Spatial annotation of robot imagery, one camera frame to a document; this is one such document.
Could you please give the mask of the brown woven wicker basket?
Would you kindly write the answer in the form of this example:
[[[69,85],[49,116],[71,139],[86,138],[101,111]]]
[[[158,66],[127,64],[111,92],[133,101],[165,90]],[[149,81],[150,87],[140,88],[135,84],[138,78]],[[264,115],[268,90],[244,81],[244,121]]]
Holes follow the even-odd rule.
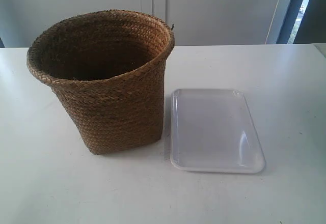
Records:
[[[163,20],[111,9],[54,24],[33,41],[26,61],[89,151],[102,155],[160,140],[166,61],[174,45]]]

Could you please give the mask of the white rectangular plastic tray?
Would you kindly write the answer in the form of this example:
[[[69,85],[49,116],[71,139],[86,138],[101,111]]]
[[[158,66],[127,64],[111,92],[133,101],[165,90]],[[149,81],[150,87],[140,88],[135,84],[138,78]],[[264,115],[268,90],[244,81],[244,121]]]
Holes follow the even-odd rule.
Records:
[[[170,160],[180,170],[256,174],[265,168],[246,98],[238,90],[175,90],[170,136]]]

